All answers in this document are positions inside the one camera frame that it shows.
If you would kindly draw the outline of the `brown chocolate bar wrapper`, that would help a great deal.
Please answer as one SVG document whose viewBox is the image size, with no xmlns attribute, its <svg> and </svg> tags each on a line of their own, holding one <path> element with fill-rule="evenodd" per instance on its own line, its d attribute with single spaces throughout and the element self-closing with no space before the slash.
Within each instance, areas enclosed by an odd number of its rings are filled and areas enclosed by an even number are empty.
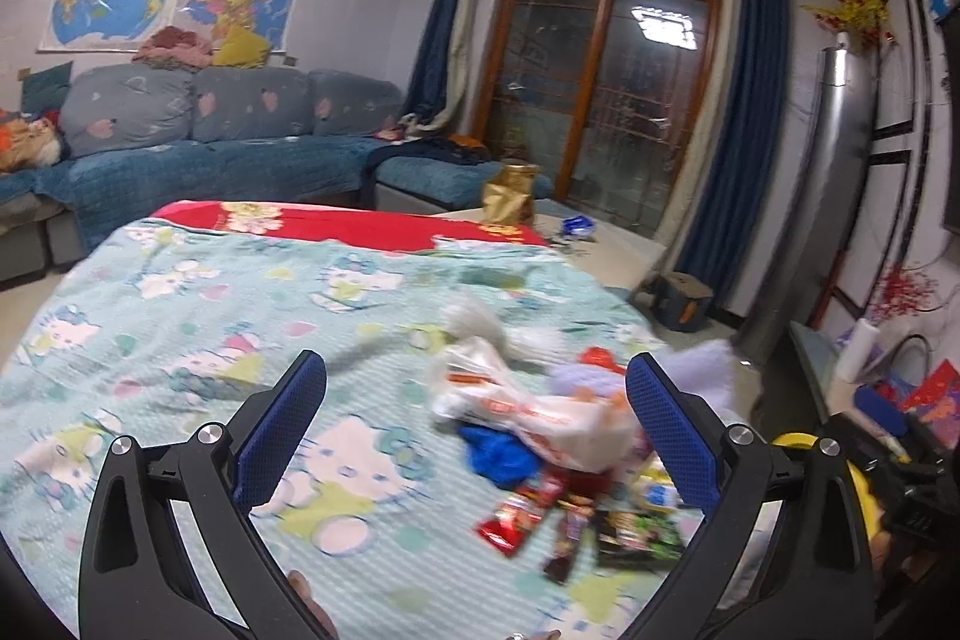
<svg viewBox="0 0 960 640">
<path fill-rule="evenodd" d="M 564 585 L 578 559 L 583 536 L 594 516 L 594 500 L 584 495 L 569 494 L 560 500 L 560 520 L 555 528 L 553 548 L 542 572 L 556 585 Z"/>
</svg>

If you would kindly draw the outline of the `white orange plastic bag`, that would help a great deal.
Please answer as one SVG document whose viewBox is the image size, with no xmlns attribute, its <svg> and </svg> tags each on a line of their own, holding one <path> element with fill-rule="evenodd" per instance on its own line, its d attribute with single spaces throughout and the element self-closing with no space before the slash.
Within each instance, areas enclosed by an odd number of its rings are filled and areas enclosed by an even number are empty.
<svg viewBox="0 0 960 640">
<path fill-rule="evenodd" d="M 516 435 L 540 458 L 567 470 L 603 473 L 635 448 L 641 427 L 618 399 L 535 395 L 517 385 L 482 338 L 444 347 L 428 370 L 433 416 Z"/>
</svg>

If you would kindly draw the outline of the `red snack tube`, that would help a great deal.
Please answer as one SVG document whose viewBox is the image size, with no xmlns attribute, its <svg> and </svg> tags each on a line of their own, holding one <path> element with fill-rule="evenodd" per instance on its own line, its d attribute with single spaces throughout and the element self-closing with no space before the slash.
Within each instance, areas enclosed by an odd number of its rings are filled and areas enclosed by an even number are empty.
<svg viewBox="0 0 960 640">
<path fill-rule="evenodd" d="M 505 557 L 516 555 L 527 538 L 544 520 L 547 509 L 535 489 L 512 492 L 496 507 L 493 515 L 475 526 L 477 536 Z"/>
</svg>

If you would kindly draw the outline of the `red plastic bag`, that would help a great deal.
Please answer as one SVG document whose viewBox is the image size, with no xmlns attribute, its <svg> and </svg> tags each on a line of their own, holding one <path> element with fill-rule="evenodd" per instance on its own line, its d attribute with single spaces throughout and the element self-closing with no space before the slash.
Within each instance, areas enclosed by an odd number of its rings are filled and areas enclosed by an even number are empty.
<svg viewBox="0 0 960 640">
<path fill-rule="evenodd" d="M 623 375 L 625 373 L 625 367 L 619 364 L 612 351 L 608 351 L 605 347 L 586 347 L 582 353 L 578 354 L 578 362 L 579 364 L 601 367 L 601 369 L 613 372 L 613 374 Z"/>
</svg>

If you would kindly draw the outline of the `blue rubber glove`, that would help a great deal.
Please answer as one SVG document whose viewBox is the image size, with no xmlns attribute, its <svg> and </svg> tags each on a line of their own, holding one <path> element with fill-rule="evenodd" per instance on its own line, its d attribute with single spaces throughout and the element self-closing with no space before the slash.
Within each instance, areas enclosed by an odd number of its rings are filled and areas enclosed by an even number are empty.
<svg viewBox="0 0 960 640">
<path fill-rule="evenodd" d="M 457 434 L 466 444 L 470 469 L 498 489 L 512 491 L 540 473 L 540 456 L 514 434 L 475 424 L 460 424 Z"/>
</svg>

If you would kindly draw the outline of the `yellow rim trash bin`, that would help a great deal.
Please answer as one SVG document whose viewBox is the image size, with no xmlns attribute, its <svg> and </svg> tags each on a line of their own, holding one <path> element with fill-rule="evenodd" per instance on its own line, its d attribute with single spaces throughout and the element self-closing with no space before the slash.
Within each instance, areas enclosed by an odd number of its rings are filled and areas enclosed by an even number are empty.
<svg viewBox="0 0 960 640">
<path fill-rule="evenodd" d="M 818 437 L 809 432 L 786 432 L 778 435 L 773 443 L 784 450 L 802 450 L 809 452 L 817 447 Z M 843 476 L 839 478 L 839 489 L 850 489 L 853 502 L 861 516 L 866 537 L 872 541 L 882 531 L 882 509 L 877 498 L 872 495 L 866 475 L 859 471 L 851 461 L 846 461 Z"/>
</svg>

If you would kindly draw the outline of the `white paper roll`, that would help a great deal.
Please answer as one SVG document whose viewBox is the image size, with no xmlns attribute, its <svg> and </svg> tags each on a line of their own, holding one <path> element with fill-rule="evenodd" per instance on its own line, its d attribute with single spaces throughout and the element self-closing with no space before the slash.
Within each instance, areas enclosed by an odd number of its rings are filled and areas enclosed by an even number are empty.
<svg viewBox="0 0 960 640">
<path fill-rule="evenodd" d="M 859 378 L 874 349 L 877 335 L 878 328 L 871 320 L 856 321 L 836 358 L 835 370 L 833 370 L 834 381 L 854 383 Z"/>
</svg>

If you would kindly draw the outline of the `blue stool box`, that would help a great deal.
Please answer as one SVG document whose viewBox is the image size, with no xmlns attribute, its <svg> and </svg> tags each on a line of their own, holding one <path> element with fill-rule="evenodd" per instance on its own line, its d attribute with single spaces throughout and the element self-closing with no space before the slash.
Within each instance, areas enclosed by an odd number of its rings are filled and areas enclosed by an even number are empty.
<svg viewBox="0 0 960 640">
<path fill-rule="evenodd" d="M 695 333 L 706 325 L 714 298 L 715 291 L 695 276 L 670 271 L 654 286 L 652 314 L 667 330 Z"/>
</svg>

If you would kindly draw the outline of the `silver tower air conditioner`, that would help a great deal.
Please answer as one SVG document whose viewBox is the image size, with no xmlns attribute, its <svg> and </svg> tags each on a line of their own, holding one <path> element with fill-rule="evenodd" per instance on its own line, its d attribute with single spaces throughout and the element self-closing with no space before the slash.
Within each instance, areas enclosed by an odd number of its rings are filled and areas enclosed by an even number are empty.
<svg viewBox="0 0 960 640">
<path fill-rule="evenodd" d="M 822 50 L 812 130 L 775 252 L 734 344 L 766 364 L 793 321 L 822 301 L 854 216 L 866 172 L 875 83 L 869 58 L 843 44 Z"/>
</svg>

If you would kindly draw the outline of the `blue curtain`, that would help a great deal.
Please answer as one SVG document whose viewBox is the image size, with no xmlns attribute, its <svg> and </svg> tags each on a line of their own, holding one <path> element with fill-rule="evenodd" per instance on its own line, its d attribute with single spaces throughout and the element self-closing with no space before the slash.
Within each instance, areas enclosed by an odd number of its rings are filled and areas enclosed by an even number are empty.
<svg viewBox="0 0 960 640">
<path fill-rule="evenodd" d="M 677 269 L 720 301 L 731 292 L 760 216 L 781 130 L 791 0 L 740 0 L 721 130 Z"/>
<path fill-rule="evenodd" d="M 433 0 L 410 76 L 404 115 L 428 122 L 446 107 L 449 47 L 459 0 Z"/>
</svg>

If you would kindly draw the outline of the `low coffee table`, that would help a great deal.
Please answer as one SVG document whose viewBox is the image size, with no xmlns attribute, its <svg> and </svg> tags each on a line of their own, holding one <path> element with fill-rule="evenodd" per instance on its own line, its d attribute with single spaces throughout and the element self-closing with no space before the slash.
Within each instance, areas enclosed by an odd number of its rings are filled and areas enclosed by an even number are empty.
<svg viewBox="0 0 960 640">
<path fill-rule="evenodd" d="M 601 220 L 594 221 L 596 227 L 587 239 L 563 239 L 562 222 L 574 216 L 576 211 L 565 205 L 537 200 L 534 230 L 613 296 L 624 301 L 635 299 L 656 273 L 665 247 Z"/>
</svg>

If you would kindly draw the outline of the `blue crumpled wrapper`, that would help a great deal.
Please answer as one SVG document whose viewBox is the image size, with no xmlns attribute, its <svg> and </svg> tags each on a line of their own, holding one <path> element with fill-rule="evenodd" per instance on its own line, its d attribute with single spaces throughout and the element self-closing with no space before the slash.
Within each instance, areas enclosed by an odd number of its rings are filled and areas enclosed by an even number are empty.
<svg viewBox="0 0 960 640">
<path fill-rule="evenodd" d="M 574 214 L 562 221 L 562 234 L 565 237 L 574 237 L 574 239 L 587 239 L 587 237 L 596 234 L 596 223 L 586 216 L 586 214 Z"/>
</svg>

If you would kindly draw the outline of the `yellow cushion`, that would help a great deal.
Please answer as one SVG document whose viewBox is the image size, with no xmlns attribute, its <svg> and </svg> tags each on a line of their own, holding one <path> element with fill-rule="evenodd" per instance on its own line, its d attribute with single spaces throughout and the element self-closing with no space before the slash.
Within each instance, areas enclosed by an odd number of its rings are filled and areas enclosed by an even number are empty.
<svg viewBox="0 0 960 640">
<path fill-rule="evenodd" d="M 213 55 L 213 67 L 260 68 L 267 64 L 272 42 L 241 26 L 231 26 Z"/>
</svg>

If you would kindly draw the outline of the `blue curtain left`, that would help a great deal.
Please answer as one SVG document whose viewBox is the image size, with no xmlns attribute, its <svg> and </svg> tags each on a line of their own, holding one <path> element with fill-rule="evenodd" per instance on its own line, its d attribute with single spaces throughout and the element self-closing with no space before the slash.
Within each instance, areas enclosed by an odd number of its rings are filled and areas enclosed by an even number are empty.
<svg viewBox="0 0 960 640">
<path fill-rule="evenodd" d="M 446 107 L 449 47 L 459 0 L 433 0 L 410 76 L 404 115 L 428 122 Z"/>
</svg>

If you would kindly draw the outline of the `wooden glass balcony door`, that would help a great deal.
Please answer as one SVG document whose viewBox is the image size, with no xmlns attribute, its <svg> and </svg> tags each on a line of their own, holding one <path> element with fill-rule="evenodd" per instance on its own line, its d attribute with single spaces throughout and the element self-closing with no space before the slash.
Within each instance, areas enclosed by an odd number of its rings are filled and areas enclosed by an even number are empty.
<svg viewBox="0 0 960 640">
<path fill-rule="evenodd" d="M 557 202 L 652 236 L 713 65 L 721 0 L 500 0 L 472 133 Z"/>
</svg>

